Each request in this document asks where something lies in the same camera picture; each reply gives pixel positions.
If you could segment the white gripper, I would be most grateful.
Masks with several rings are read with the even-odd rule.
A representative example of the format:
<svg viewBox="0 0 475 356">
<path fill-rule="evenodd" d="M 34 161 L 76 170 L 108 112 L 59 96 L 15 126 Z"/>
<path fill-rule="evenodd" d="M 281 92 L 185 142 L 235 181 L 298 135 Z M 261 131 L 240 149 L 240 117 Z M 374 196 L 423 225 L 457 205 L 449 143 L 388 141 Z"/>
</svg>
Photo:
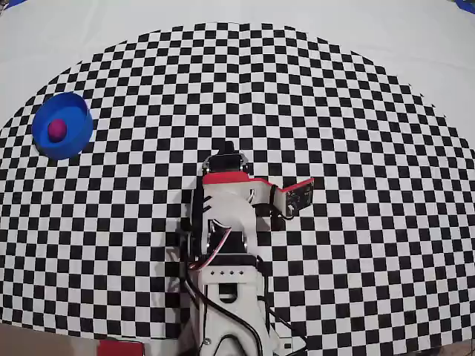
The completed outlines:
<svg viewBox="0 0 475 356">
<path fill-rule="evenodd" d="M 265 216 L 286 219 L 286 193 L 277 185 L 248 173 L 248 159 L 224 142 L 203 163 L 203 216 L 234 231 L 256 229 L 256 208 Z"/>
</svg>

